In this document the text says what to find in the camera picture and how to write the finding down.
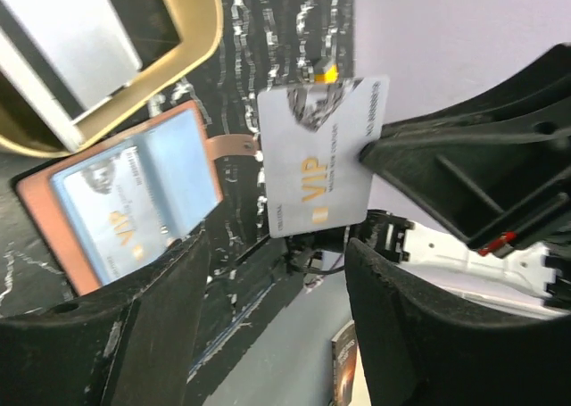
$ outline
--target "white wall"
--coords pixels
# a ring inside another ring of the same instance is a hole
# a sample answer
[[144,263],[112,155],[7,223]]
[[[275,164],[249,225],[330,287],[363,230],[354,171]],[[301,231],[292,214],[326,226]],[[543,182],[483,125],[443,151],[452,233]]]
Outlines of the white wall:
[[[391,78],[386,121],[458,103],[571,41],[571,0],[356,0],[357,75]],[[371,207],[435,224],[375,181]]]

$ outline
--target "black marble surface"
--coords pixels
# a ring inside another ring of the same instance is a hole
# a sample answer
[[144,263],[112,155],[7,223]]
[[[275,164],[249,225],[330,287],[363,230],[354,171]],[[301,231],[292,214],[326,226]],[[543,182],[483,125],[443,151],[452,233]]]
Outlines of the black marble surface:
[[[352,3],[223,0],[224,37],[217,52],[153,97],[118,130],[193,99],[203,113],[209,137],[249,133],[259,138],[256,95],[261,89],[298,81],[306,61],[320,56],[336,59],[342,76],[352,75]],[[224,200],[202,224],[211,242],[213,278],[226,276],[236,257],[267,234],[262,160],[260,152],[255,159],[236,156],[216,162]],[[16,176],[43,163],[0,154],[2,317],[50,307],[75,296],[13,191]],[[225,288],[232,301],[231,283]]]

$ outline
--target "open box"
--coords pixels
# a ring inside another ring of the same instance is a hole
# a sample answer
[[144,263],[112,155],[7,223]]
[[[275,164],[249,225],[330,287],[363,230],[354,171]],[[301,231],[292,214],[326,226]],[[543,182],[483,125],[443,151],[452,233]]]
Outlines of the open box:
[[[77,124],[86,140],[79,150],[96,143],[143,106],[151,96],[207,60],[218,47],[222,37],[221,0],[164,2],[177,27],[181,43]],[[30,134],[31,130],[42,130],[45,134]],[[0,148],[38,158],[70,154],[57,142],[39,116],[17,116],[10,114],[3,106],[0,106]]]

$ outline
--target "wall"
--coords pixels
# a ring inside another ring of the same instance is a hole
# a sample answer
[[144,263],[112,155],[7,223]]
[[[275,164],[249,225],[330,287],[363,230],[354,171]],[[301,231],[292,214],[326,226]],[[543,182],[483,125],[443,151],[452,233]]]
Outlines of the wall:
[[[477,95],[549,47],[571,41],[569,0],[356,0],[355,9],[357,74],[391,77],[387,121]],[[378,179],[370,206],[435,226]],[[478,286],[470,278],[459,282]],[[343,275],[302,294],[270,324],[207,405],[327,404],[327,340],[349,314]]]

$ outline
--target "gold box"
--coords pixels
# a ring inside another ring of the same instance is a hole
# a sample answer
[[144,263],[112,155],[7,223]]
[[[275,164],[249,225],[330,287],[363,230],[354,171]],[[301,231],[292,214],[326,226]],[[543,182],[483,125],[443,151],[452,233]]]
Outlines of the gold box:
[[[221,0],[164,2],[177,27],[181,43],[138,74],[128,87],[77,124],[86,139],[79,150],[96,143],[141,108],[151,96],[185,76],[216,51],[222,37]],[[0,105],[2,150],[37,158],[58,158],[70,154],[63,145],[54,144],[53,136],[46,137],[46,140],[32,138],[27,133],[31,128],[46,127],[39,117],[22,119],[12,116]]]

